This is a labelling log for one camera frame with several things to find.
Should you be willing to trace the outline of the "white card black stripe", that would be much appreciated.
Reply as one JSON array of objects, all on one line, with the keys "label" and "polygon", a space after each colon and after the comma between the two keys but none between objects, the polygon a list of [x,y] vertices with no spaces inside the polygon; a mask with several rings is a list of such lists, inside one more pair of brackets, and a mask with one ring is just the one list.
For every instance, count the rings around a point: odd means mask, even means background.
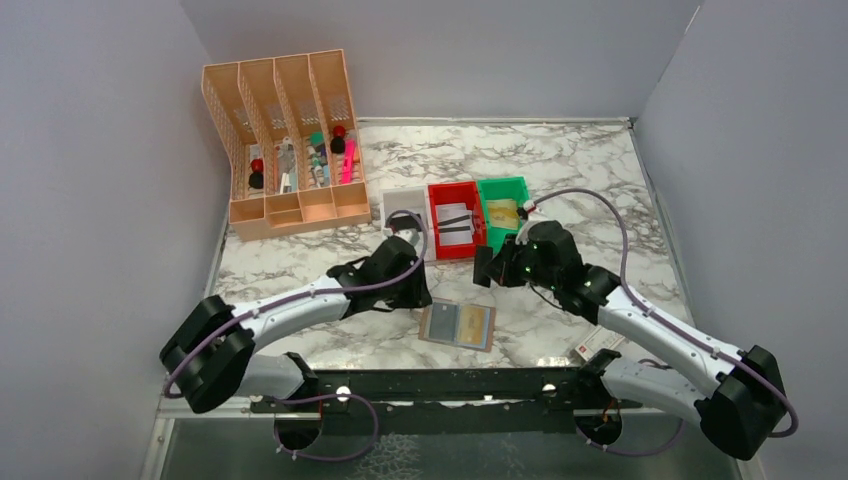
[{"label": "white card black stripe", "polygon": [[473,244],[482,233],[478,218],[470,211],[452,212],[437,223],[437,230],[441,244],[446,246]]}]

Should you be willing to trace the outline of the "brown leather card holder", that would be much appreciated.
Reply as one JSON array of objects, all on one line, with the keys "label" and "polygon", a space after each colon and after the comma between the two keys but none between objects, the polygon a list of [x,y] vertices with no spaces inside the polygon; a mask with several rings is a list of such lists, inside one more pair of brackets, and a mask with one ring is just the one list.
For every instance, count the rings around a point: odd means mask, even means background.
[{"label": "brown leather card holder", "polygon": [[494,307],[434,299],[422,310],[418,338],[440,345],[490,352],[495,320]]}]

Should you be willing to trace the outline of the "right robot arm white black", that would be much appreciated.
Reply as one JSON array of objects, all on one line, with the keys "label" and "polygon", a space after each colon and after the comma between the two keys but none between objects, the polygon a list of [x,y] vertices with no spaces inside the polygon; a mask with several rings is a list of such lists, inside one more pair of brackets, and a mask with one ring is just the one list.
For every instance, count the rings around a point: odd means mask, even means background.
[{"label": "right robot arm white black", "polygon": [[700,428],[723,453],[750,460],[777,426],[797,414],[776,358],[754,346],[741,350],[676,318],[664,317],[622,277],[582,260],[571,233],[557,221],[533,221],[505,237],[499,249],[477,248],[474,282],[487,287],[535,287],[556,306],[618,333],[666,363],[651,368],[601,349],[577,373],[573,390],[587,405],[627,400],[662,410]]}]

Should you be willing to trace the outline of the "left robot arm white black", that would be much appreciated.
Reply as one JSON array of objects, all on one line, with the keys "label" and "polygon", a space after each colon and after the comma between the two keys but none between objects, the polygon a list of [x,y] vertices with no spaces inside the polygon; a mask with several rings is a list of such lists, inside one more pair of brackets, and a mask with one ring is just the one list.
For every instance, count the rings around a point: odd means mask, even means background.
[{"label": "left robot arm white black", "polygon": [[258,301],[202,299],[160,351],[166,398],[183,398],[192,412],[210,412],[234,396],[275,396],[290,410],[313,401],[303,361],[274,359],[262,349],[319,324],[384,309],[430,305],[423,259],[400,236],[370,255],[335,265],[304,286]]}]

